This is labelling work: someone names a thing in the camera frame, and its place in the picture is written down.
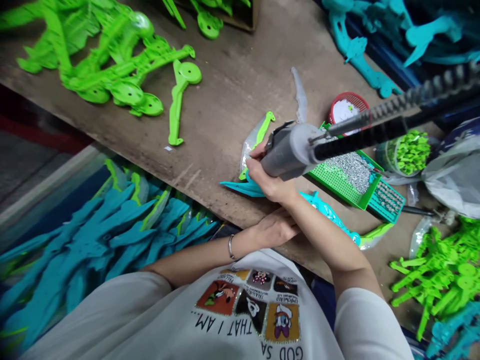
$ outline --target hand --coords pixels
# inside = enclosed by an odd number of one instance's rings
[[[265,216],[250,229],[260,249],[280,246],[300,232],[295,220],[283,207]]]
[[[295,184],[293,180],[283,181],[279,177],[271,177],[265,171],[260,160],[264,158],[265,144],[261,142],[250,153],[250,159],[246,159],[246,166],[248,167],[248,174],[255,181],[260,189],[265,194],[266,198],[274,203],[285,204],[297,195]]]

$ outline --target graphic print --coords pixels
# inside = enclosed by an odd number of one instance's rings
[[[299,306],[271,303],[268,308],[265,339],[274,343],[298,341],[300,339]]]
[[[272,285],[272,274],[268,271],[253,270],[246,283],[257,289],[268,291]]]
[[[239,287],[229,282],[216,280],[197,301],[196,307],[222,315],[232,315]]]
[[[220,274],[232,274],[239,277],[243,281],[247,279],[247,276],[249,275],[249,273],[250,273],[250,269],[239,269],[239,270],[225,269],[220,271]]]
[[[277,293],[288,293],[292,295],[298,295],[299,293],[297,285],[286,282],[278,276],[273,282],[273,290],[275,290]]]
[[[235,314],[247,314],[251,318],[251,323],[255,328],[257,334],[262,333],[264,327],[265,312],[267,310],[267,303],[254,299],[249,296],[245,290],[241,292],[236,304]]]

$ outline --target white t-shirt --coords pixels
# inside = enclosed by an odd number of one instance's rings
[[[154,273],[107,281],[23,359],[405,360],[388,304],[350,288],[335,331],[295,265],[262,250],[172,291]]]

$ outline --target spring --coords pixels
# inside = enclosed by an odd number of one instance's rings
[[[351,130],[373,126],[387,117],[456,95],[460,91],[469,90],[477,84],[480,84],[480,66],[475,61],[457,65],[454,69],[445,71],[443,75],[437,75],[391,100],[362,111],[347,121],[332,125],[328,134],[322,137],[327,135],[338,136]]]

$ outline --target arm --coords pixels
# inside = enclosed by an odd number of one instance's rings
[[[279,246],[300,232],[288,212],[282,208],[263,218],[257,225],[236,234],[231,241],[235,259],[264,248]],[[170,256],[157,260],[141,271],[156,273],[174,288],[191,284],[208,271],[228,265],[229,238],[223,237],[192,247],[184,248]]]
[[[349,288],[363,288],[383,299],[377,278],[367,258],[338,226],[312,207],[295,189],[293,181],[283,181],[265,173],[260,160],[264,144],[259,144],[247,159],[250,177],[265,196],[280,203],[292,216],[307,239],[318,250],[331,270],[335,295]]]

